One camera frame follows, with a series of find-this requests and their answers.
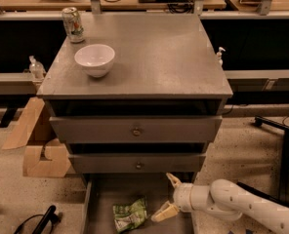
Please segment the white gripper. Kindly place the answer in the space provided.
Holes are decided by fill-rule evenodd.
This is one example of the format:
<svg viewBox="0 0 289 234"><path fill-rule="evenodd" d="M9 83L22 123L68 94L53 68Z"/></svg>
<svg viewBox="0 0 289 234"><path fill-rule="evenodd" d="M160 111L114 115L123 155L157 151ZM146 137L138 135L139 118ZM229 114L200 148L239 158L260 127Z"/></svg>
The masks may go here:
<svg viewBox="0 0 289 234"><path fill-rule="evenodd" d="M154 222L161 222L168 218L176 216L179 211L191 212L192 205L190 202L190 194L193 185L191 183L182 183L176 176L167 173L166 176L170 180L174 189L173 200L174 203L169 201L165 202L161 208L151 216Z"/></svg>

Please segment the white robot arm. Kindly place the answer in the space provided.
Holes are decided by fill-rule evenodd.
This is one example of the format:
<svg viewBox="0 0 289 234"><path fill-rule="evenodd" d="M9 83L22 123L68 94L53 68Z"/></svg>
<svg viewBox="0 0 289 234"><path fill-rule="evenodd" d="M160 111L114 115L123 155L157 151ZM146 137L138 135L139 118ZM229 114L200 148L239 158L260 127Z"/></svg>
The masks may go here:
<svg viewBox="0 0 289 234"><path fill-rule="evenodd" d="M173 202L166 201L151 220L160 222L179 212L202 211L221 220L235 221L248 215L275 234L289 234L289 207L276 203L257 193L249 192L226 179L217 179L210 185L181 182L167 173L174 188Z"/></svg>

